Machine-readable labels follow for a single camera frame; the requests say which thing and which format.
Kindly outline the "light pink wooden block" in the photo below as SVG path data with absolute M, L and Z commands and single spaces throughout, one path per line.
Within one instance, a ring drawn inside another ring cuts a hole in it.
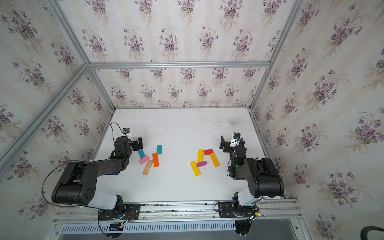
M 145 155 L 143 158 L 139 160 L 140 165 L 145 164 L 149 159 L 150 157 L 148 155 Z

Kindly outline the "orange wooden block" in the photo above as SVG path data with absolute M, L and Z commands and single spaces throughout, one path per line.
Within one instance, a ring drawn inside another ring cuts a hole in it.
M 154 153 L 153 154 L 153 164 L 154 164 L 154 167 L 157 168 L 160 166 L 159 164 L 159 158 L 158 158 L 158 154 L 157 153 Z

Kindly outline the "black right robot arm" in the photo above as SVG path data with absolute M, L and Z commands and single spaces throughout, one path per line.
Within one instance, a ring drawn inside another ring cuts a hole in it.
M 247 148 L 240 133 L 230 141 L 221 137 L 220 149 L 228 153 L 227 176 L 235 181 L 246 181 L 247 187 L 236 192 L 229 202 L 217 202 L 220 218 L 250 218 L 259 215 L 257 203 L 284 195 L 284 183 L 273 161 L 269 158 L 247 158 Z

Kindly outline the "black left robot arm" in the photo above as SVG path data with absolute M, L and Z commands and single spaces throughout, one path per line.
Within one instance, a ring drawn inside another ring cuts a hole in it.
M 132 152 L 143 149 L 142 137 L 136 141 L 126 136 L 114 141 L 114 150 L 108 159 L 83 162 L 70 161 L 56 184 L 49 202 L 54 206 L 84 206 L 124 215 L 127 208 L 122 196 L 97 189 L 98 177 L 115 176 L 126 169 Z

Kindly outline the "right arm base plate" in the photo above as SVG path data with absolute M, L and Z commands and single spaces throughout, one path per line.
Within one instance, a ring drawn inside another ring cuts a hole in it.
M 219 214 L 221 219 L 253 218 L 259 215 L 258 206 L 243 207 L 233 202 L 217 202 L 215 203 L 214 210 Z

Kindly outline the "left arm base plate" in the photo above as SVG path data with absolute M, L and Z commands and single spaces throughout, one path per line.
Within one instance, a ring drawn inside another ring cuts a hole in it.
M 141 204 L 124 204 L 123 210 L 99 210 L 98 221 L 135 221 L 138 220 Z

